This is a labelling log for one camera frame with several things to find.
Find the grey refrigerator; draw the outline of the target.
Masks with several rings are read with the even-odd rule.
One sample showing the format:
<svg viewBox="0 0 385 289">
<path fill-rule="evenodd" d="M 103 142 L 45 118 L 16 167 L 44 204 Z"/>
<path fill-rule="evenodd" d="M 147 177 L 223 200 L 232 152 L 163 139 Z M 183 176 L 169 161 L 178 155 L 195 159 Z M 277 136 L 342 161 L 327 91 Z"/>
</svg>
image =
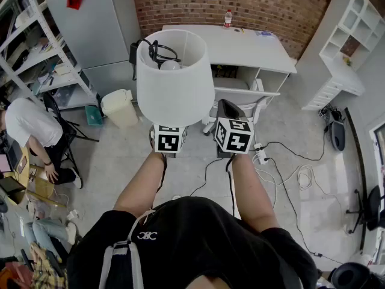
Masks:
<svg viewBox="0 0 385 289">
<path fill-rule="evenodd" d="M 140 39 L 134 0 L 47 0 L 48 8 L 88 83 L 103 97 L 119 89 L 137 95 L 130 45 Z"/>
</svg>

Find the white power strip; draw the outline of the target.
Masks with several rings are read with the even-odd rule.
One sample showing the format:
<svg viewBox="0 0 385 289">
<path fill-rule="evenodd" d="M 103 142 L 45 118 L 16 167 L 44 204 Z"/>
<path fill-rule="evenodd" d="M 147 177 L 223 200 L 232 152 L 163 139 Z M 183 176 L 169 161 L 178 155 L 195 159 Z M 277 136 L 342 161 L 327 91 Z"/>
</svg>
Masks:
<svg viewBox="0 0 385 289">
<path fill-rule="evenodd" d="M 268 158 L 261 143 L 254 144 L 254 151 L 256 153 L 255 157 L 259 164 L 263 165 L 268 162 Z"/>
</svg>

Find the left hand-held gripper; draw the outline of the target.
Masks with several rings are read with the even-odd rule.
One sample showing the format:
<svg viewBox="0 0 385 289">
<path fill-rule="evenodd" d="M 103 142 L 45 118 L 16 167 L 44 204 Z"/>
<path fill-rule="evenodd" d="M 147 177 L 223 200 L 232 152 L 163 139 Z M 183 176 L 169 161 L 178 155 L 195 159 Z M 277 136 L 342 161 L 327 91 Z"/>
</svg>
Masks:
<svg viewBox="0 0 385 289">
<path fill-rule="evenodd" d="M 153 124 L 150 129 L 150 143 L 155 152 L 177 154 L 185 143 L 187 129 L 187 126 L 169 128 Z"/>
</svg>

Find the person's left forearm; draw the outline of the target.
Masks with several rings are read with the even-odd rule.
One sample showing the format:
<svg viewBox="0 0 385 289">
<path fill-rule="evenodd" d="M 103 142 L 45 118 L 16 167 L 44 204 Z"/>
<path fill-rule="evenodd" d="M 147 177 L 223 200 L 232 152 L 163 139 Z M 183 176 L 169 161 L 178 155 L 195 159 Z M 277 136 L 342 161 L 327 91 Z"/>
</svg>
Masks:
<svg viewBox="0 0 385 289">
<path fill-rule="evenodd" d="M 118 197 L 114 210 L 139 217 L 150 210 L 165 169 L 162 154 L 151 151 L 138 172 Z"/>
</svg>

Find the white table lamp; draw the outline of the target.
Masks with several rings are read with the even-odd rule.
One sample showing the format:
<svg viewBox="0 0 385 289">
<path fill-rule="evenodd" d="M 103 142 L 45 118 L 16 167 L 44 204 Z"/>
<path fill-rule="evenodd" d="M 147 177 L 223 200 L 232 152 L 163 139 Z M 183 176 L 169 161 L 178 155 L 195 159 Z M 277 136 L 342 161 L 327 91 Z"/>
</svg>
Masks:
<svg viewBox="0 0 385 289">
<path fill-rule="evenodd" d="M 160 69 L 150 57 L 176 57 L 180 69 Z M 190 126 L 214 104 L 214 83 L 206 42 L 186 30 L 163 30 L 146 37 L 137 49 L 137 101 L 141 112 L 161 126 Z"/>
</svg>

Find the person's right forearm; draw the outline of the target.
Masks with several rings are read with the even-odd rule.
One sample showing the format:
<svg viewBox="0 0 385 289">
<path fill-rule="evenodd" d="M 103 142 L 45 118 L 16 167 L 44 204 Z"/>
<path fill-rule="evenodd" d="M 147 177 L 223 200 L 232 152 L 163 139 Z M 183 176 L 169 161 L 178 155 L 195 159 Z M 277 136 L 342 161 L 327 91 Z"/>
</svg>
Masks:
<svg viewBox="0 0 385 289">
<path fill-rule="evenodd" d="M 251 158 L 246 154 L 236 155 L 232 161 L 232 173 L 241 219 L 257 232 L 278 228 L 270 198 L 259 180 Z"/>
</svg>

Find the yellow plaid cloth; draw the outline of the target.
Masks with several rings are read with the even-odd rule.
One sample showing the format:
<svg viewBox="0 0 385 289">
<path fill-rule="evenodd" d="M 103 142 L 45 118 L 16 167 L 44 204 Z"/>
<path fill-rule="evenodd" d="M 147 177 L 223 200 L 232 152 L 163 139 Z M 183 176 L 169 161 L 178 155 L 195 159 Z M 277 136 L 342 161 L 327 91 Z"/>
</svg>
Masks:
<svg viewBox="0 0 385 289">
<path fill-rule="evenodd" d="M 60 276 L 46 255 L 46 249 L 32 242 L 29 246 L 34 264 L 31 289 L 68 289 L 67 272 Z"/>
</svg>

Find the black folding chair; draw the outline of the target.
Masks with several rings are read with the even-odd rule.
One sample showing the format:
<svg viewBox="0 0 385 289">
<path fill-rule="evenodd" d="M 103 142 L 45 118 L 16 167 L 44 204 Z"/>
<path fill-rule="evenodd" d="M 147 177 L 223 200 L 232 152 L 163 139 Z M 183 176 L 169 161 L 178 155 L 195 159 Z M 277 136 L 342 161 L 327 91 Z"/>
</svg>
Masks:
<svg viewBox="0 0 385 289">
<path fill-rule="evenodd" d="M 63 152 L 68 151 L 69 155 L 66 158 L 66 160 L 70 160 L 72 164 L 75 167 L 75 170 L 77 173 L 79 173 L 78 167 L 76 165 L 76 161 L 74 159 L 72 149 L 70 147 L 70 144 L 75 138 L 79 138 L 82 140 L 88 140 L 88 141 L 93 141 L 93 142 L 99 142 L 97 139 L 90 138 L 86 136 L 78 127 L 79 124 L 75 122 L 71 122 L 68 120 L 64 120 L 61 116 L 60 109 L 54 99 L 53 96 L 49 92 L 44 92 L 43 93 L 43 101 L 44 105 L 46 107 L 46 111 L 52 110 L 55 118 L 57 119 L 58 123 L 61 125 L 63 129 L 63 135 L 64 135 L 64 142 L 65 142 L 65 150 Z"/>
</svg>

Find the cream trash bin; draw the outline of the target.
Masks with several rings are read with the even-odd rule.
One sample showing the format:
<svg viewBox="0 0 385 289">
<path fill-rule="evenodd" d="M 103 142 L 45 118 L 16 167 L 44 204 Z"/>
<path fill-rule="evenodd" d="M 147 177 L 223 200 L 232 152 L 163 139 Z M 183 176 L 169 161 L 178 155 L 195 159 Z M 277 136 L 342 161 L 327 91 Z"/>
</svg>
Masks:
<svg viewBox="0 0 385 289">
<path fill-rule="evenodd" d="M 119 89 L 105 95 L 101 101 L 103 114 L 120 129 L 133 126 L 138 122 L 138 117 L 132 105 L 132 92 Z"/>
</svg>

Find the black office chair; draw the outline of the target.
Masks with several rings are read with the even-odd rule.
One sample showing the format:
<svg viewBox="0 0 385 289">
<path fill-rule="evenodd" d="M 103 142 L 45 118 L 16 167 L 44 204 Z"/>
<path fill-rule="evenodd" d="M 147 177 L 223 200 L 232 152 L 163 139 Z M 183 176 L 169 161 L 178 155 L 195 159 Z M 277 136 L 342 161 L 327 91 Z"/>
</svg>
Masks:
<svg viewBox="0 0 385 289">
<path fill-rule="evenodd" d="M 359 200 L 359 210 L 346 210 L 345 212 L 346 214 L 358 214 L 358 218 L 354 228 L 349 229 L 348 233 L 354 233 L 358 225 L 365 225 L 369 231 L 373 231 L 377 228 L 385 229 L 385 210 L 380 210 L 381 201 L 385 199 L 385 195 L 380 196 L 379 186 L 377 185 L 374 187 L 365 200 L 361 199 L 358 189 L 355 189 L 354 193 Z"/>
</svg>

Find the white desk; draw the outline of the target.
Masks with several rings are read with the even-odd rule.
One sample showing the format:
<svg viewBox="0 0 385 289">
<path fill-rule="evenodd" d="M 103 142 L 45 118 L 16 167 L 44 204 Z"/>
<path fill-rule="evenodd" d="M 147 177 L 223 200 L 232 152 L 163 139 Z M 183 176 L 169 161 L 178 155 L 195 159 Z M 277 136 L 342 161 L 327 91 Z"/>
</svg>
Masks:
<svg viewBox="0 0 385 289">
<path fill-rule="evenodd" d="M 199 35 L 208 46 L 212 65 L 236 66 L 236 77 L 250 89 L 278 93 L 288 76 L 297 73 L 280 40 L 259 37 L 255 31 L 214 25 L 165 25 L 163 30 L 186 30 Z"/>
</svg>

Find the green plastic box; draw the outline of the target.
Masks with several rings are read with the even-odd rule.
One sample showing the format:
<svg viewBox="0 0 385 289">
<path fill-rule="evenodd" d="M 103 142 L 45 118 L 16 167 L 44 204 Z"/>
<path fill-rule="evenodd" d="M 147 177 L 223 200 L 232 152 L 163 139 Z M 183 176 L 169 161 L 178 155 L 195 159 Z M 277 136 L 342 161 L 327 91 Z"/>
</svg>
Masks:
<svg viewBox="0 0 385 289">
<path fill-rule="evenodd" d="M 95 106 L 85 106 L 85 114 L 87 119 L 87 124 L 94 127 L 103 126 L 103 117 L 100 113 L 100 110 Z"/>
</svg>

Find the white metal shelving rack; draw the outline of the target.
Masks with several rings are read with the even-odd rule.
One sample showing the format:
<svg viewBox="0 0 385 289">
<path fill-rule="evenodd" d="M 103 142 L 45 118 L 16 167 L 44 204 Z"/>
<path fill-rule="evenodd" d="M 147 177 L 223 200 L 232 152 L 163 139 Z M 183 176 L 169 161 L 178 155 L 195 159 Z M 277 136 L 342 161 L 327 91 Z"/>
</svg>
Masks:
<svg viewBox="0 0 385 289">
<path fill-rule="evenodd" d="M 0 98 L 38 102 L 48 93 L 61 110 L 97 105 L 97 92 L 49 24 L 47 1 L 0 2 Z"/>
</svg>

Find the laptop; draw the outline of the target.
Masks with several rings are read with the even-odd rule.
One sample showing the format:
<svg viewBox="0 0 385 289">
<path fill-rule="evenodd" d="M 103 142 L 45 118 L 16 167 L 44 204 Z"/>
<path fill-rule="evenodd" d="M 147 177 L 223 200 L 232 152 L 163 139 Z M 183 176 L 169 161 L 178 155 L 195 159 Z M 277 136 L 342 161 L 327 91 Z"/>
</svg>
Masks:
<svg viewBox="0 0 385 289">
<path fill-rule="evenodd" d="M 22 150 L 18 142 L 14 141 L 5 152 L 0 152 L 0 172 L 13 172 L 22 158 Z"/>
</svg>

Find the round wooden table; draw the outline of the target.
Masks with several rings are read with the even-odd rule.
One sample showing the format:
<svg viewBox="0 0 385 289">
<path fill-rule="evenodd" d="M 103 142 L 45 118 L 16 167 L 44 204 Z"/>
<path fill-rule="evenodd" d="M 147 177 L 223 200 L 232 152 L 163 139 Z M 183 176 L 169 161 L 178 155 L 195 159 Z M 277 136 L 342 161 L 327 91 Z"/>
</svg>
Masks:
<svg viewBox="0 0 385 289">
<path fill-rule="evenodd" d="M 31 164 L 27 148 L 21 148 L 22 158 L 13 172 L 0 172 L 0 190 L 6 200 L 13 205 L 20 205 L 27 198 L 35 198 L 58 207 L 65 207 L 51 199 L 55 186 L 48 181 L 44 168 Z"/>
</svg>

